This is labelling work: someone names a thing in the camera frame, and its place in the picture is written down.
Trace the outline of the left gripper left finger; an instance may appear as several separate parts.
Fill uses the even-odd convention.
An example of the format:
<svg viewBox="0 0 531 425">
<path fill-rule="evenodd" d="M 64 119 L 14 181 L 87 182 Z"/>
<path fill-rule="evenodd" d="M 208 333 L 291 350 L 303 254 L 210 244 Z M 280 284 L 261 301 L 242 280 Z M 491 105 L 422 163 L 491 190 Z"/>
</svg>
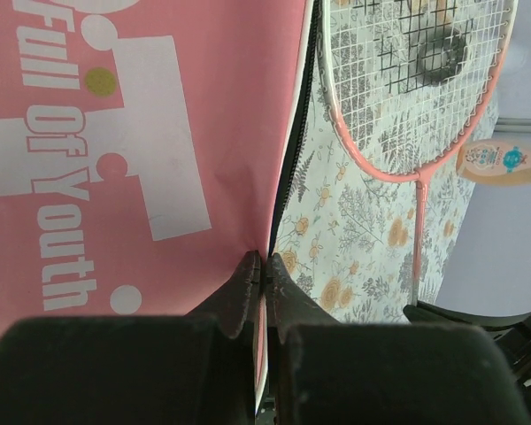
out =
<svg viewBox="0 0 531 425">
<path fill-rule="evenodd" d="M 34 317 L 0 338 L 0 424 L 251 424 L 261 258 L 183 316 Z"/>
</svg>

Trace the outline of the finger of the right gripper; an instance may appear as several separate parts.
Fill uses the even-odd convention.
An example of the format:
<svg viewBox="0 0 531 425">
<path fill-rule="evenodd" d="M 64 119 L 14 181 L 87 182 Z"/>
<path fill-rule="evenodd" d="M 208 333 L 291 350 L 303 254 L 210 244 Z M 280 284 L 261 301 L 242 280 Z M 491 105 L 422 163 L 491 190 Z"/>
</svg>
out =
<svg viewBox="0 0 531 425">
<path fill-rule="evenodd" d="M 453 322 L 482 328 L 504 354 L 517 383 L 531 386 L 531 312 L 489 317 L 447 310 L 419 301 L 416 305 L 407 305 L 404 315 L 411 323 Z"/>
</svg>

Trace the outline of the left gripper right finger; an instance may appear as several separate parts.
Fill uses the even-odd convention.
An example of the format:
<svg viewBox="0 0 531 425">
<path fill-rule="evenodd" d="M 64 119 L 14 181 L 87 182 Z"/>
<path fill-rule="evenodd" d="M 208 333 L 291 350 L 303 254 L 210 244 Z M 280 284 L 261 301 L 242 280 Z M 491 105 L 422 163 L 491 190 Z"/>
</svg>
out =
<svg viewBox="0 0 531 425">
<path fill-rule="evenodd" d="M 344 324 L 291 279 L 265 286 L 280 424 L 528 424 L 494 341 L 455 323 Z"/>
</svg>

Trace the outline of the pink racket cover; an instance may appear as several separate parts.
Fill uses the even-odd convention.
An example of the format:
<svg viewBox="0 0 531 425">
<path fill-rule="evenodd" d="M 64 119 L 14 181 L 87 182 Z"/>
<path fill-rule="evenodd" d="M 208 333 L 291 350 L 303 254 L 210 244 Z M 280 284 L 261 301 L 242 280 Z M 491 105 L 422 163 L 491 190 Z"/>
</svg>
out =
<svg viewBox="0 0 531 425">
<path fill-rule="evenodd" d="M 0 1 L 0 336 L 179 315 L 267 254 L 310 1 Z"/>
</svg>

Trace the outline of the pink badminton racket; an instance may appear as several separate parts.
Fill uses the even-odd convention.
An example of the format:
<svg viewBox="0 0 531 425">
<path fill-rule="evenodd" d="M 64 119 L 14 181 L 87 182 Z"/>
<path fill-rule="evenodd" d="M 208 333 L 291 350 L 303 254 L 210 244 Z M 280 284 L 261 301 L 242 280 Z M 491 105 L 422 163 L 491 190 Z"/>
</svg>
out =
<svg viewBox="0 0 531 425">
<path fill-rule="evenodd" d="M 486 111 L 517 11 L 505 0 L 319 5 L 319 76 L 343 148 L 372 177 L 416 187 L 412 304 L 430 182 Z"/>
</svg>

